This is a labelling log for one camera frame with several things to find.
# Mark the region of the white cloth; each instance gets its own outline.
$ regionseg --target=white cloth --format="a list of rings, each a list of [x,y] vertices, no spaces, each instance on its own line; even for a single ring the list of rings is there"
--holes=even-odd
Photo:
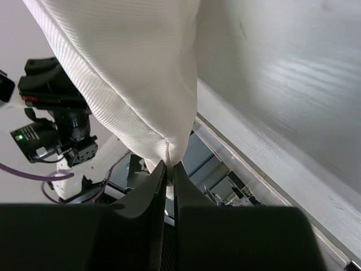
[[[94,116],[153,165],[178,163],[196,116],[199,0],[23,0]]]

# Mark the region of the textured fabric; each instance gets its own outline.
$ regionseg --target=textured fabric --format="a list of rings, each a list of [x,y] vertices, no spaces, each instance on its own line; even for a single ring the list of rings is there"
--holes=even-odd
[[[94,116],[134,153],[178,163],[196,115],[199,0],[24,0]]]

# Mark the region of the white wall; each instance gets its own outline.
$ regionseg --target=white wall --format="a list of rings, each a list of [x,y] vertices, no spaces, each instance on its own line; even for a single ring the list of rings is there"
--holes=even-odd
[[[0,0],[0,69],[14,81],[24,75],[24,64],[29,58],[53,56],[42,31],[20,0]],[[21,171],[46,175],[54,165],[29,164],[9,132],[30,121],[23,110],[0,111],[0,161]],[[91,119],[92,134],[101,146],[111,133]],[[41,194],[40,182],[25,180],[0,172],[1,202],[48,202]]]
[[[199,113],[361,259],[360,25],[357,0],[204,0],[196,54]]]

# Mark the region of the camera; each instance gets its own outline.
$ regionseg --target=camera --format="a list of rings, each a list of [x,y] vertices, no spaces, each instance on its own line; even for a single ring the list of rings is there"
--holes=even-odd
[[[55,163],[45,158],[58,154],[68,166],[93,158],[98,150],[97,137],[90,136],[91,111],[56,58],[29,59],[17,86],[24,109],[32,123],[10,134],[31,163]],[[10,100],[15,84],[2,72],[1,100]],[[34,108],[46,110],[54,122],[37,118]]]

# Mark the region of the cable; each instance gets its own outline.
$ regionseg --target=cable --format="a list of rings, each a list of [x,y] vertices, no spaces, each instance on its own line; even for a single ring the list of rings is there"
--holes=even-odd
[[[62,181],[62,180],[72,178],[75,175],[72,172],[66,172],[67,174],[64,176],[39,176],[39,175],[25,173],[25,172],[19,171],[17,169],[10,168],[2,163],[0,163],[0,169],[7,173],[10,173],[12,175],[15,175],[15,176],[18,176],[21,178],[26,178],[26,179],[35,180],[35,181],[45,181],[45,182]]]
[[[65,155],[70,153],[72,150],[74,150],[74,147],[72,147],[70,150],[66,151],[65,153],[63,153],[63,157],[61,157],[60,159],[58,160],[55,160],[55,161],[47,161],[47,160],[43,160],[43,159],[33,159],[34,161],[38,162],[38,163],[44,163],[44,164],[55,164],[57,162],[60,162],[62,161],[64,158],[65,158]]]
[[[47,160],[42,160],[42,159],[33,159],[34,161],[38,162],[38,163],[44,163],[44,164],[55,164],[57,162],[62,161],[65,158],[65,156],[63,156],[62,158],[55,160],[55,161],[47,161]]]
[[[109,180],[111,179],[112,177],[112,172],[113,172],[113,169],[114,167],[119,164],[119,162],[128,154],[129,152],[127,152],[122,158],[120,158],[116,163],[114,163],[111,168],[108,170],[107,172],[107,175],[106,177],[104,178],[104,180],[101,182],[101,185],[102,185],[102,188],[93,196],[91,197],[90,199],[86,200],[85,202],[83,202],[83,204],[91,204],[91,203],[94,203],[101,195],[102,193],[105,191],[105,188],[107,187],[107,184],[109,182]],[[51,172],[49,174],[49,177],[53,177],[55,174],[64,174],[64,173],[68,173],[67,171],[59,171],[59,172]],[[49,196],[49,194],[45,191],[45,184],[46,184],[46,181],[43,181],[41,183],[41,191],[43,193],[43,195],[48,199],[50,200],[51,202],[53,203],[56,203],[56,204],[61,204],[61,202],[58,202],[57,200],[53,199],[52,197]]]

